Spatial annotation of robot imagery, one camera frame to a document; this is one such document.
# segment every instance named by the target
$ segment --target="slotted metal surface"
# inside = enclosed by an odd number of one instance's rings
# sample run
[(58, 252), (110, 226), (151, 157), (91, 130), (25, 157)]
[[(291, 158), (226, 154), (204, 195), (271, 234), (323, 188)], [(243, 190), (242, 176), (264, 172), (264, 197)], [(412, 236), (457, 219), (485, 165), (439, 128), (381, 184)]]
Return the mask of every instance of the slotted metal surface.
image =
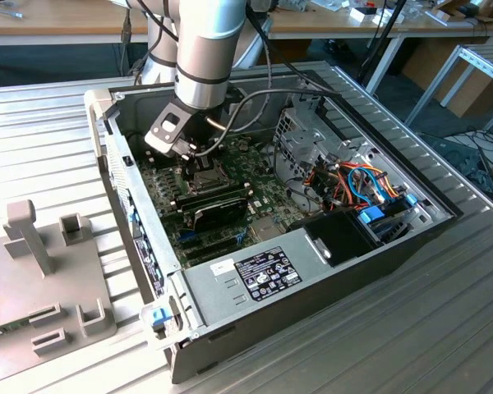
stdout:
[(459, 56), (493, 78), (493, 44), (463, 46)]
[[(458, 224), (396, 273), (173, 387), (163, 354), (146, 348), (135, 321), (142, 301), (79, 105), (86, 89), (128, 81), (0, 89), (0, 199), (20, 198), (22, 186), (44, 206), (41, 222), (75, 211), (91, 218), (121, 326), (106, 341), (0, 382), (0, 392), (493, 392), (493, 204), (340, 70), (299, 68), (322, 76), (435, 182), (464, 211)], [(46, 105), (51, 95), (65, 104)], [(328, 117), (356, 135), (336, 111)]]

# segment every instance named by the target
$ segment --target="grey plastic holder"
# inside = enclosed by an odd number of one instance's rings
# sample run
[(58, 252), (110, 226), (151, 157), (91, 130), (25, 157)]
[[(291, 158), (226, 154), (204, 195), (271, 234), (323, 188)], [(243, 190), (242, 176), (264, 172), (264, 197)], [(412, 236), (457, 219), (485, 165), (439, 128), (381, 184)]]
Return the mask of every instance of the grey plastic holder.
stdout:
[(66, 334), (63, 328), (47, 332), (36, 338), (31, 339), (31, 350), (36, 353), (36, 355), (41, 356), (63, 346), (66, 346), (69, 342), (69, 336)]
[(111, 323), (110, 316), (106, 314), (100, 298), (97, 299), (97, 309), (84, 313), (81, 306), (77, 305), (76, 314), (79, 318), (79, 325), (81, 326), (84, 337), (102, 332)]
[(31, 201), (7, 206), (0, 238), (0, 379), (117, 331), (90, 221), (35, 228)]

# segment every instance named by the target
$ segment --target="blue latch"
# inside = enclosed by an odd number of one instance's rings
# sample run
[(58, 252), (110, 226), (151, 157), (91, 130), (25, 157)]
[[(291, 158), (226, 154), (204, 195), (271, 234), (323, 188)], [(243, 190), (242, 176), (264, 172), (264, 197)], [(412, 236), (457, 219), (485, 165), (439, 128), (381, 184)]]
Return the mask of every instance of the blue latch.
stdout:
[(415, 197), (415, 195), (406, 195), (405, 199), (410, 203), (413, 207), (417, 204), (418, 199)]
[(169, 319), (173, 317), (172, 311), (167, 308), (157, 308), (154, 309), (151, 313), (151, 326), (156, 327), (160, 324), (167, 322)]
[(380, 219), (384, 217), (384, 213), (381, 212), (381, 209), (378, 207), (369, 207), (362, 209), (360, 211), (360, 219), (365, 223), (368, 224), (370, 222), (374, 222), (377, 219)]

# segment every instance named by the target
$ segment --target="warning label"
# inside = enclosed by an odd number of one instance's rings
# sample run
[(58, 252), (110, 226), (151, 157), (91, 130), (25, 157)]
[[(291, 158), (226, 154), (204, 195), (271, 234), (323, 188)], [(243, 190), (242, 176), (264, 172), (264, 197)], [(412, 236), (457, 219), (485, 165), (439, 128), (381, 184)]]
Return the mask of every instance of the warning label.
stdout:
[(302, 281), (280, 246), (235, 263), (254, 301), (273, 296)]

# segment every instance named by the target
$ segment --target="green circuit board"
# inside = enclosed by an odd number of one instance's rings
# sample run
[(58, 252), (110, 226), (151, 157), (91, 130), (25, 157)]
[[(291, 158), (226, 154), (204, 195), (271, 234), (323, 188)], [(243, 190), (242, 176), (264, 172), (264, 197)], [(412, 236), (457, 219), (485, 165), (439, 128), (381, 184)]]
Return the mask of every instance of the green circuit board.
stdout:
[(172, 208), (179, 197), (196, 195), (193, 182), (182, 179), (180, 166), (159, 167), (152, 157), (138, 162), (150, 198), (168, 234), (177, 258), (184, 268), (218, 258), (221, 255), (254, 245), (266, 234), (282, 234), (287, 226), (307, 216), (307, 207), (298, 207), (272, 174), (266, 153), (261, 153), (247, 138), (226, 139), (226, 149), (214, 158), (213, 181), (226, 185), (249, 185), (244, 217), (228, 225), (193, 233), (187, 216)]

